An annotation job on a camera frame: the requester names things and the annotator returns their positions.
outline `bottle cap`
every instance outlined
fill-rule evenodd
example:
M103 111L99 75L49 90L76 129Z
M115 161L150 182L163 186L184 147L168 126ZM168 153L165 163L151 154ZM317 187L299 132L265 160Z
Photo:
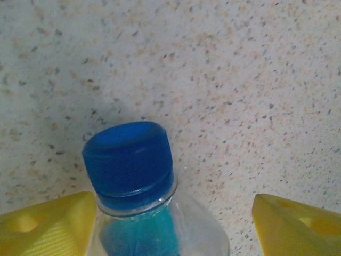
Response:
M127 123L102 131L86 143L83 158L99 200L112 210L151 204L174 181L167 134L157 123Z

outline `countertop surface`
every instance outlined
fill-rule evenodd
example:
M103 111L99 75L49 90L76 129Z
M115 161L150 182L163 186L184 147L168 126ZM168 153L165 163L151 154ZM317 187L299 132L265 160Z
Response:
M97 132L153 120L232 255L258 193L341 211L341 1L0 0L0 213L90 190Z

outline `bottle neck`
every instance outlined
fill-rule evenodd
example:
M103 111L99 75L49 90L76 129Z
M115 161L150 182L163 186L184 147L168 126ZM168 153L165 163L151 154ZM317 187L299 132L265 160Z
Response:
M142 207L136 208L136 209L129 209L129 210L113 210L107 206L105 206L97 197L97 205L98 208L106 215L116 217L116 218L124 218L124 217L132 217L140 214L147 213L165 203L168 203L171 199L171 197L174 195L176 189L177 189L178 181L176 175L174 175L173 184L168 190L166 194L161 196L159 199L153 201L152 203L148 205L144 205Z

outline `plastic bottle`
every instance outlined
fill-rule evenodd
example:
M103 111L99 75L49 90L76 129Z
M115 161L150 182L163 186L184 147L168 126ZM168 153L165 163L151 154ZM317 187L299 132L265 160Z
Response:
M88 256L228 256L211 213L177 188L166 131L153 122L112 127L84 147L98 196Z

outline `yellow plastic piece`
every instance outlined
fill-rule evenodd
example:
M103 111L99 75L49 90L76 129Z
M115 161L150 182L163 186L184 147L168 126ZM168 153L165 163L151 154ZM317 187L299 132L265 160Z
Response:
M252 214L264 256L341 256L341 214L266 194Z
M0 256L83 256L96 213L80 192L0 215Z

